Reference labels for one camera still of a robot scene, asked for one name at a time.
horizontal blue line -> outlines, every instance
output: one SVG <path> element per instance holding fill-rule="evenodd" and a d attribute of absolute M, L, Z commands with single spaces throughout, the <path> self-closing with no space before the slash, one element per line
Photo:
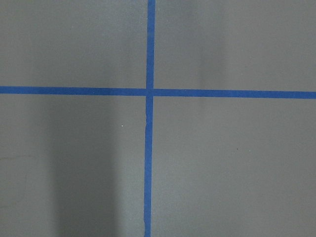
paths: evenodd
<path fill-rule="evenodd" d="M 316 92 L 269 90 L 154 89 L 154 96 L 316 99 Z"/>
<path fill-rule="evenodd" d="M 141 88 L 0 86 L 0 94 L 146 96 Z"/>
<path fill-rule="evenodd" d="M 153 93 L 153 96 L 171 97 L 316 99 L 314 91 L 0 86 L 0 94 L 146 96 L 149 93 Z"/>

gray panel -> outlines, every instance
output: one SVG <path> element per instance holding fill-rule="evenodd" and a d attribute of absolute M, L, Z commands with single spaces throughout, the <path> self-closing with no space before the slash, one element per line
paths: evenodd
<path fill-rule="evenodd" d="M 143 97 L 0 100 L 1 237 L 143 235 Z"/>
<path fill-rule="evenodd" d="M 314 0 L 160 0 L 159 88 L 316 90 Z"/>
<path fill-rule="evenodd" d="M 146 2 L 2 0 L 0 84 L 145 87 Z"/>
<path fill-rule="evenodd" d="M 153 237 L 316 233 L 313 100 L 155 98 Z"/>

blue tape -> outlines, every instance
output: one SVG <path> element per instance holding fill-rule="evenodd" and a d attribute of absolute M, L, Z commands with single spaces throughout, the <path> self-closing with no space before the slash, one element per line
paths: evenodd
<path fill-rule="evenodd" d="M 147 67 L 146 67 L 146 129 L 144 170 L 144 237 L 151 236 L 152 215 L 152 156 L 154 113 L 154 61 L 155 61 L 155 0 L 148 0 L 147 13 Z"/>
<path fill-rule="evenodd" d="M 146 89 L 92 87 L 0 86 L 0 94 L 145 96 Z"/>
<path fill-rule="evenodd" d="M 155 89 L 154 96 L 316 99 L 312 91 Z"/>

vertical blue line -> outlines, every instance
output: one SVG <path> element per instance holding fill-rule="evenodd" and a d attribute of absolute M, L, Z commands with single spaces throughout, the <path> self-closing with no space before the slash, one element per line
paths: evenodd
<path fill-rule="evenodd" d="M 147 13 L 147 67 L 146 67 L 146 129 L 144 171 L 144 237 L 151 236 L 152 215 L 152 157 L 154 113 L 154 60 L 155 60 L 155 0 L 148 0 Z"/>

gray floor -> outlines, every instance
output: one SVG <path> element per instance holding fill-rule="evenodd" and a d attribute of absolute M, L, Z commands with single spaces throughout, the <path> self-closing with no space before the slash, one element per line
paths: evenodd
<path fill-rule="evenodd" d="M 157 0 L 155 87 L 316 91 L 313 0 Z M 0 7 L 0 86 L 145 88 L 147 1 Z M 0 236 L 141 237 L 145 98 L 0 95 Z M 152 237 L 316 234 L 315 100 L 154 101 Z"/>

